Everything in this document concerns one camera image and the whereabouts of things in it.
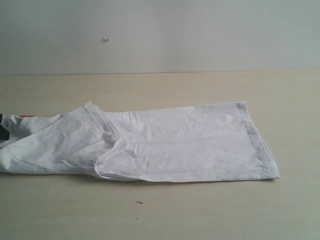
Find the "white t-shirt red Chinese lettering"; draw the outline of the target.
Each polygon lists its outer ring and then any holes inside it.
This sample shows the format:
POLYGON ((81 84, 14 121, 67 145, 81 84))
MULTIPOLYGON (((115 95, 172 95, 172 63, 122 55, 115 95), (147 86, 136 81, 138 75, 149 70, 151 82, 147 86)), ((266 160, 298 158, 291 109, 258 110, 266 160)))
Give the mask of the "white t-shirt red Chinese lettering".
POLYGON ((125 112, 87 102, 51 118, 5 116, 3 173, 171 183, 279 178, 245 102, 125 112))

